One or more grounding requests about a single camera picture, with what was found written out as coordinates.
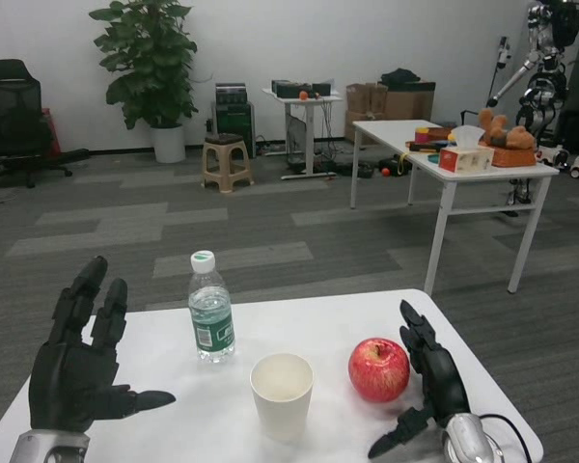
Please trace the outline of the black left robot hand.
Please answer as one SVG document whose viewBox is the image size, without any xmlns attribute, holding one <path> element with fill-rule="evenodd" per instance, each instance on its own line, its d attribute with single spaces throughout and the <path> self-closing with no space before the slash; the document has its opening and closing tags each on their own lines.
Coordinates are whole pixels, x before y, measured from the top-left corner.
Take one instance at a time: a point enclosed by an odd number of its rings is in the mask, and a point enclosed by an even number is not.
<svg viewBox="0 0 579 463">
<path fill-rule="evenodd" d="M 126 327 L 127 284 L 123 279 L 110 285 L 94 319 L 92 341 L 83 341 L 82 330 L 91 320 L 107 268 L 107 260 L 98 256 L 61 291 L 49 336 L 30 376 L 28 399 L 34 429 L 84 433 L 95 421 L 120 420 L 176 401 L 168 392 L 137 393 L 129 385 L 114 383 L 119 369 L 117 345 Z"/>
</svg>

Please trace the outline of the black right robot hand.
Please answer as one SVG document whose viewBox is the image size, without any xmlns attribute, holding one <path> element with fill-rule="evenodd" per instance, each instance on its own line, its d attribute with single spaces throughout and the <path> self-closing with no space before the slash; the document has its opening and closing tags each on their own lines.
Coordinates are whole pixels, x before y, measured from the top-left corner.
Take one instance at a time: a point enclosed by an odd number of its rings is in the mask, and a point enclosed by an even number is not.
<svg viewBox="0 0 579 463">
<path fill-rule="evenodd" d="M 468 396 L 451 353 L 437 340 L 427 318 L 405 300 L 400 302 L 405 324 L 400 336 L 410 364 L 422 377 L 423 408 L 410 408 L 398 417 L 397 427 L 380 437 L 370 448 L 369 459 L 406 444 L 427 428 L 430 420 L 444 427 L 457 415 L 470 411 Z"/>
</svg>

